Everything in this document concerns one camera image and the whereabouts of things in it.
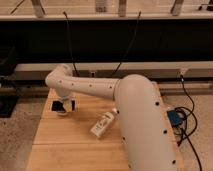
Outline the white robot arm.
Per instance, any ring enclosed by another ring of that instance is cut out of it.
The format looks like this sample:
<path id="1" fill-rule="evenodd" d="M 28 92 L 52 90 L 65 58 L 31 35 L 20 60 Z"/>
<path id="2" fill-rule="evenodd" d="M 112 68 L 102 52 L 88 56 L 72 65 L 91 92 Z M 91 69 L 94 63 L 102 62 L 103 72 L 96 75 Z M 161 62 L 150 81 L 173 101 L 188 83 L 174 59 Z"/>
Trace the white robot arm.
<path id="1" fill-rule="evenodd" d="M 60 64 L 47 75 L 45 83 L 62 98 L 78 92 L 115 102 L 130 171 L 178 171 L 160 97 L 147 77 L 74 77 L 69 65 Z"/>

